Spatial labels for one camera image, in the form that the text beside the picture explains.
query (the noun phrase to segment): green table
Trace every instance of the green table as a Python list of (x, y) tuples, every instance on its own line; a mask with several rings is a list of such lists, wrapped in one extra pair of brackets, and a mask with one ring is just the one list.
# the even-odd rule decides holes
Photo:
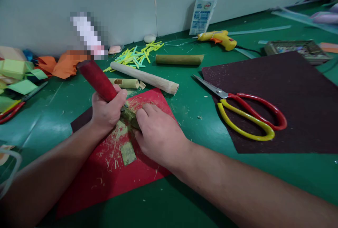
[[(294, 10), (313, 14), (320, 4), (303, 5)], [(338, 43), (338, 35), (307, 26), (289, 19), (261, 12), (237, 19), (232, 19), (209, 27), (209, 31), (243, 31), (260, 28), (292, 25), (291, 29), (262, 32), (249, 35), (233, 36), (243, 47), (260, 49), (264, 45), (259, 40), (297, 40), (314, 39), (317, 43)], [(151, 74), (172, 80), (180, 84), (175, 96), (164, 93), (177, 121), (185, 135), (194, 142), (226, 154), (232, 158), (253, 165), (271, 173), (297, 187), (338, 205), (338, 155), (318, 154), (238, 154), (226, 127), (218, 116), (210, 93), (207, 93), (191, 78), (201, 72), (202, 67), (247, 60), (237, 51), (225, 52), (223, 47), (212, 43), (182, 44), (189, 40), (188, 31), (160, 37), (166, 42), (176, 40), (157, 51), (159, 54), (205, 54), (202, 65), (157, 66), (155, 58), (144, 69)], [(126, 47), (143, 45), (143, 42), (129, 44)], [(98, 61), (104, 69), (108, 61)], [(338, 56), (318, 70), (338, 85)], [(126, 75), (107, 73), (110, 78), (126, 78)], [(38, 156), (55, 147), (71, 134), (70, 122), (77, 118), (91, 105), (93, 89), (83, 76), (77, 75), (67, 80), (56, 77), (25, 105), (18, 115), (5, 125), (1, 125), (1, 140), (19, 146), (23, 156), (22, 167)], [(9, 175), (13, 162), (8, 162), (0, 170), (1, 180)], [(104, 203), (97, 204), (58, 221), (53, 221), (54, 211), (42, 222), (45, 226), (55, 227), (217, 227), (228, 224), (227, 219), (210, 203), (193, 192), (174, 176), (155, 181), (151, 184), (117, 196)]]

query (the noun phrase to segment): red handle tool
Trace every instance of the red handle tool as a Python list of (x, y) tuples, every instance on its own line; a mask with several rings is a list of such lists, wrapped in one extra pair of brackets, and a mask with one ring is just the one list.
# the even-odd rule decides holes
[[(253, 95), (248, 95), (248, 94), (244, 94), (244, 93), (236, 93), (236, 95), (229, 93), (228, 94), (228, 98), (233, 98), (234, 100), (236, 100), (238, 103), (240, 103), (250, 114), (252, 114), (256, 119), (259, 119), (260, 121), (263, 121), (264, 123), (268, 124), (273, 130), (283, 130), (287, 127), (288, 122), (284, 116), (284, 114), (277, 108), (275, 107), (273, 104), (271, 104), (270, 102), (268, 102), (265, 99), (262, 99), (260, 97), (257, 96), (253, 96)], [(268, 120), (266, 120), (265, 118), (263, 118), (259, 113), (257, 113), (247, 102), (245, 102), (243, 99), (241, 98), (248, 98), (248, 99), (253, 99), (256, 100), (260, 103), (262, 103), (263, 105), (265, 105), (266, 107), (268, 107), (273, 113), (274, 115), (277, 117), (278, 120), (278, 126), (275, 126), (274, 124), (272, 124), (271, 122), (269, 122)]]
[(80, 62), (77, 68), (105, 101), (110, 102), (115, 98), (117, 95), (115, 88), (95, 61)]
[(0, 115), (0, 124), (3, 124), (9, 121), (16, 113), (21, 109), (21, 107), (26, 104), (26, 102), (22, 101), (15, 107), (9, 109), (7, 112)]

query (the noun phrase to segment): small bamboo tube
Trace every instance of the small bamboo tube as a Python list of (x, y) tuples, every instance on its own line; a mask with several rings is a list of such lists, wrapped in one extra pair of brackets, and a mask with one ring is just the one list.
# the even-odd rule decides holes
[(138, 89), (139, 82), (137, 79), (121, 79), (121, 78), (109, 78), (112, 84), (117, 84), (121, 88)]
[(201, 65), (204, 55), (156, 55), (157, 64)]
[(119, 72), (122, 72), (126, 75), (132, 76), (143, 82), (151, 84), (152, 86), (155, 86), (161, 90), (164, 90), (165, 92), (170, 93), (172, 95), (176, 94), (180, 86), (179, 84), (175, 82), (171, 82), (159, 76), (155, 76), (155, 75), (140, 71), (138, 69), (133, 69), (126, 65), (121, 65), (116, 62), (112, 62), (110, 66), (112, 67), (112, 69), (116, 69)]

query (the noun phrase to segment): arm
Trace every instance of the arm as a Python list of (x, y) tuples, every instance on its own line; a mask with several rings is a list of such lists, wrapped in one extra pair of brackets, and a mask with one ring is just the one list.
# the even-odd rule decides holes
[(336, 227), (338, 208), (261, 170), (189, 141), (155, 105), (137, 114), (141, 150), (239, 227)]
[(92, 97), (90, 122), (58, 146), (23, 168), (0, 201), (2, 219), (9, 227), (34, 227), (59, 200), (97, 143), (116, 125), (127, 91), (119, 92), (108, 104)]

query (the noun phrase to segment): hand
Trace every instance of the hand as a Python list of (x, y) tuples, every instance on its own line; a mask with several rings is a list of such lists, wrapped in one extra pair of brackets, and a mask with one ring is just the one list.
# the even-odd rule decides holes
[(135, 130), (135, 137), (142, 152), (169, 170), (181, 167), (193, 143), (175, 120), (150, 104), (139, 109), (136, 118), (142, 133)]
[(121, 115), (121, 108), (124, 106), (127, 91), (121, 90), (118, 85), (113, 85), (118, 92), (116, 97), (107, 103), (97, 92), (92, 96), (93, 117), (91, 124), (104, 130), (107, 133), (113, 129)]

